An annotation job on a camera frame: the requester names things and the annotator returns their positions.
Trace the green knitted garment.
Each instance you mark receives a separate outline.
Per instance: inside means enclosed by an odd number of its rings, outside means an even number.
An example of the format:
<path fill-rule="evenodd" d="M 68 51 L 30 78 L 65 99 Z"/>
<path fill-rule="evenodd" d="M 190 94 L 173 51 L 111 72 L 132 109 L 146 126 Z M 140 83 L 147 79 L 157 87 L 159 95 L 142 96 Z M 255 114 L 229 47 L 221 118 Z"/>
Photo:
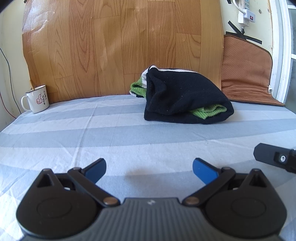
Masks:
<path fill-rule="evenodd" d="M 138 81 L 130 85 L 129 93 L 135 97 L 146 98 L 146 92 L 147 92 L 147 81 L 144 80 L 143 77 L 140 77 Z M 216 116 L 220 113 L 225 113 L 226 111 L 227 111 L 226 107 L 220 104 L 214 104 L 207 107 L 191 110 L 190 113 L 197 116 L 198 118 L 205 120 L 207 118 Z"/>

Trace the navy white-striped garment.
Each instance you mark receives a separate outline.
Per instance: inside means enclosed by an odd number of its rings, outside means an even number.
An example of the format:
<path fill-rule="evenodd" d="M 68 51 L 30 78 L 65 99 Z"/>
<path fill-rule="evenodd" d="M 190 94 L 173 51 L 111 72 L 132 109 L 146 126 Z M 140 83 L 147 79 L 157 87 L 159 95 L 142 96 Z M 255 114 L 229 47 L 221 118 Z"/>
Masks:
<path fill-rule="evenodd" d="M 160 69 L 150 66 L 144 72 L 147 81 L 146 121 L 208 125 L 225 121 L 234 109 L 226 95 L 203 75 L 182 69 Z M 220 104 L 225 113 L 205 120 L 190 113 L 191 110 Z"/>

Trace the striped blue bed sheet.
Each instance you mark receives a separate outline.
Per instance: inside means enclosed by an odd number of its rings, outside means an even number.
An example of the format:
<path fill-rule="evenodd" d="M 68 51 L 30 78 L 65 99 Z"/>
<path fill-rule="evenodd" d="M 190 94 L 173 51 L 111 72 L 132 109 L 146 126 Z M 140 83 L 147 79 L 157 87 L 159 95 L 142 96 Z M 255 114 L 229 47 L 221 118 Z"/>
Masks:
<path fill-rule="evenodd" d="M 98 186 L 126 197 L 185 198 L 203 186 L 192 162 L 240 173 L 263 171 L 287 208 L 281 231 L 295 240 L 295 174 L 254 159 L 260 143 L 295 148 L 295 114 L 280 106 L 233 103 L 212 125 L 146 121 L 145 100 L 130 95 L 78 99 L 26 112 L 1 132 L 1 240 L 19 240 L 16 209 L 40 171 L 65 173 L 104 158 Z"/>

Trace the white enamel mug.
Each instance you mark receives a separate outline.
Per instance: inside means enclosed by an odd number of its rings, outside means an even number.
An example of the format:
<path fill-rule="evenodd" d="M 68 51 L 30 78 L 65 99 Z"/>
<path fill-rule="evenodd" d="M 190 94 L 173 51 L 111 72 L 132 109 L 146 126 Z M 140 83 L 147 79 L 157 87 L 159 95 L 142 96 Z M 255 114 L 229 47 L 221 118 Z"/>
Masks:
<path fill-rule="evenodd" d="M 27 100 L 29 109 L 25 108 L 24 100 Z M 21 98 L 21 105 L 25 111 L 32 113 L 40 113 L 49 108 L 49 100 L 46 85 L 36 87 L 34 90 L 27 91 L 25 96 Z"/>

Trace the brown seat cushion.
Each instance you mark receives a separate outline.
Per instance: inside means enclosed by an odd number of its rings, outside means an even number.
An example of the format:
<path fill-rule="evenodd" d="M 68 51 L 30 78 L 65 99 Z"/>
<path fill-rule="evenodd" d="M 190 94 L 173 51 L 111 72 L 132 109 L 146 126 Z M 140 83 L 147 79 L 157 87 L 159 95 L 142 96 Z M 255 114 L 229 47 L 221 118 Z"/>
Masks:
<path fill-rule="evenodd" d="M 234 35 L 224 36 L 221 90 L 229 100 L 284 106 L 269 93 L 272 67 L 266 49 Z"/>

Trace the wood-pattern vinyl sheet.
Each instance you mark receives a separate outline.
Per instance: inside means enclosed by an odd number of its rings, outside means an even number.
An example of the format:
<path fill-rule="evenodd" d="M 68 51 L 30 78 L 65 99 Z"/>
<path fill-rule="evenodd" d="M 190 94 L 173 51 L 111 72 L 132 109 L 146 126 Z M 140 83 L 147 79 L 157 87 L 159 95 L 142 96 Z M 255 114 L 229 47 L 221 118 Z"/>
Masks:
<path fill-rule="evenodd" d="M 127 94 L 151 65 L 221 85 L 219 1 L 27 1 L 23 55 L 49 102 Z"/>

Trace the white window frame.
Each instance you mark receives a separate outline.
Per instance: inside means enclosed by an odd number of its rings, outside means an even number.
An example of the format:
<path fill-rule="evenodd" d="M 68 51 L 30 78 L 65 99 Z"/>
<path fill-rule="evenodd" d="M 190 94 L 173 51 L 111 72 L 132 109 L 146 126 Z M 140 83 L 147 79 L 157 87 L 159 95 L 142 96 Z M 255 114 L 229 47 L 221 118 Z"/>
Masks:
<path fill-rule="evenodd" d="M 270 87 L 273 97 L 284 103 L 290 84 L 292 61 L 295 60 L 295 54 L 292 52 L 293 36 L 290 16 L 295 6 L 291 1 L 270 1 L 269 4 L 273 33 L 273 68 Z"/>

